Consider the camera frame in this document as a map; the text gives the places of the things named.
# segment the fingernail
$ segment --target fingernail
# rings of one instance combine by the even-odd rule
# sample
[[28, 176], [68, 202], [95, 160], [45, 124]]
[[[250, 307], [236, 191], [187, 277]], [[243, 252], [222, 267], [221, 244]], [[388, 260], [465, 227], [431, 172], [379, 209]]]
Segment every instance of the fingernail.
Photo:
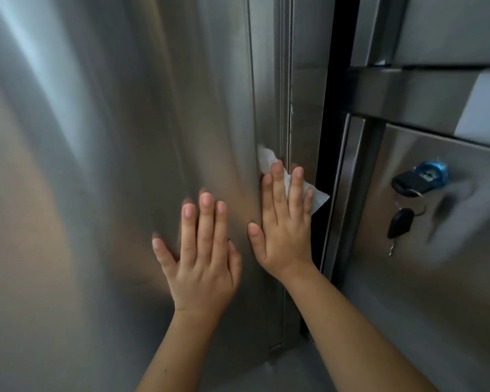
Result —
[[191, 204], [187, 204], [187, 205], [183, 206], [183, 214], [185, 215], [186, 218], [192, 217], [193, 210], [192, 210]]
[[203, 206], [210, 205], [210, 194], [208, 192], [202, 194], [202, 204]]
[[248, 230], [249, 230], [249, 235], [251, 236], [257, 235], [259, 232], [258, 226], [255, 224], [249, 224]]
[[218, 213], [224, 213], [225, 212], [225, 202], [218, 201]]
[[283, 163], [281, 161], [277, 161], [274, 164], [272, 164], [272, 171], [279, 173], [283, 171]]

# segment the right hand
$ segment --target right hand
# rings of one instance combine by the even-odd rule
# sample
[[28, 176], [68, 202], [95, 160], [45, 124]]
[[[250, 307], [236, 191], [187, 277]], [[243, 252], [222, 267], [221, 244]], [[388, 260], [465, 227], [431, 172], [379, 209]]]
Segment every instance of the right hand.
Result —
[[294, 169], [289, 197], [285, 195], [283, 163], [271, 166], [261, 182], [263, 230], [249, 223], [249, 239], [256, 259], [281, 283], [297, 275], [301, 267], [314, 266], [310, 252], [312, 190], [303, 194], [303, 168]]

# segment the white paper towel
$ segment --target white paper towel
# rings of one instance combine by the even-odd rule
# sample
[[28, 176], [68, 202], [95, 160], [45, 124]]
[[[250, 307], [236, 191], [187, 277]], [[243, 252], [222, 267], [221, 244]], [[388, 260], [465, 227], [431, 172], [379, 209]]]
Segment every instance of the white paper towel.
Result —
[[[268, 148], [265, 147], [259, 147], [258, 160], [260, 162], [261, 172], [263, 174], [268, 174], [271, 172], [271, 165], [277, 161], [277, 158], [276, 155], [274, 154], [274, 151], [269, 150]], [[288, 193], [290, 190], [290, 175], [288, 174], [286, 169], [283, 170], [283, 173], [284, 173], [284, 180], [285, 180], [285, 193], [288, 198]], [[314, 187], [312, 184], [308, 184], [306, 181], [304, 181], [303, 197], [305, 197], [305, 193], [309, 188], [314, 191], [314, 202], [313, 202], [313, 207], [311, 212], [311, 214], [314, 214], [316, 210], [318, 210], [325, 202], [327, 202], [330, 196], [324, 192], [317, 190], [316, 187]]]

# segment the black key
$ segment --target black key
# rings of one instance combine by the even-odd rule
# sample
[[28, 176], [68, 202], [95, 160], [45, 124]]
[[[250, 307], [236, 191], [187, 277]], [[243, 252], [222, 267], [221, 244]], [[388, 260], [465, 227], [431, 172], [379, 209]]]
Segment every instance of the black key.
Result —
[[414, 210], [406, 207], [399, 210], [398, 213], [390, 221], [390, 226], [388, 227], [387, 238], [395, 239], [403, 234], [410, 231], [412, 226], [412, 221], [414, 221]]
[[425, 194], [436, 188], [433, 180], [427, 181], [414, 171], [408, 170], [399, 174], [392, 179], [390, 183], [394, 191], [399, 195], [409, 198], [415, 198], [418, 195], [413, 192], [417, 191], [420, 194]]

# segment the left hand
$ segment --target left hand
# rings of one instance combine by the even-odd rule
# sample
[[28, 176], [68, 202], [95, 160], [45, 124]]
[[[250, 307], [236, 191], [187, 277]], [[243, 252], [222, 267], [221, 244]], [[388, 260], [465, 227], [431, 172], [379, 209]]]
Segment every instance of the left hand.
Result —
[[194, 204], [183, 205], [180, 259], [160, 238], [152, 248], [167, 277], [176, 314], [217, 323], [238, 288], [241, 255], [227, 238], [227, 206], [214, 203], [210, 193], [200, 196], [196, 231]]

